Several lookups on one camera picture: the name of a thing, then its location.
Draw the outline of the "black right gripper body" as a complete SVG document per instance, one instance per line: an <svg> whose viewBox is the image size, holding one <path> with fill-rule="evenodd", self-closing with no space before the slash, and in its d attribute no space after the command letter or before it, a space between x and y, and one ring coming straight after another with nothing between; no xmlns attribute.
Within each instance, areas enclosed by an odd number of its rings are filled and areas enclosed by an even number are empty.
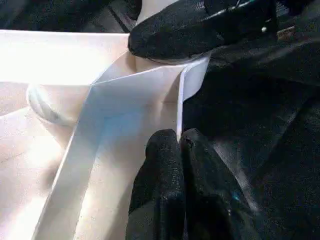
<svg viewBox="0 0 320 240"><path fill-rule="evenodd" d="M204 6L205 20L224 45L261 37L263 28L277 22L274 0L205 0Z"/></svg>

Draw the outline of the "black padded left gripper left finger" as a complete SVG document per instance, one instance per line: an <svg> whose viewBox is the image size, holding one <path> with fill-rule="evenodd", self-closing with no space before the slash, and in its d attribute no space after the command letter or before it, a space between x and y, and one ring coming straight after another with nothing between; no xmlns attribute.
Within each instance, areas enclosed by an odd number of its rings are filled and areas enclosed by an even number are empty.
<svg viewBox="0 0 320 240"><path fill-rule="evenodd" d="M185 182L180 146L172 129L148 140L145 160L131 192L128 240L182 240L185 237Z"/></svg>

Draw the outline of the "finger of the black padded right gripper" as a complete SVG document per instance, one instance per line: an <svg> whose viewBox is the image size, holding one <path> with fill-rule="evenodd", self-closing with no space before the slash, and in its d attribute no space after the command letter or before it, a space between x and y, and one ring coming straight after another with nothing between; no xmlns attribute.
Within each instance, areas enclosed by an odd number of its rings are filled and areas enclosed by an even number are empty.
<svg viewBox="0 0 320 240"><path fill-rule="evenodd" d="M178 0L136 25L129 51L140 58L181 60L225 43L203 0Z"/></svg>

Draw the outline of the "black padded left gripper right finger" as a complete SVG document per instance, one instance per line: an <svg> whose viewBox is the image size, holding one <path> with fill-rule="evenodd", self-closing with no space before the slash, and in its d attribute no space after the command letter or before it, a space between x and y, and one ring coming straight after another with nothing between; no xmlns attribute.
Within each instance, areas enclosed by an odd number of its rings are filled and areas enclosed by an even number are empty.
<svg viewBox="0 0 320 240"><path fill-rule="evenodd" d="M191 240L258 240L256 218L233 173L197 129L180 139Z"/></svg>

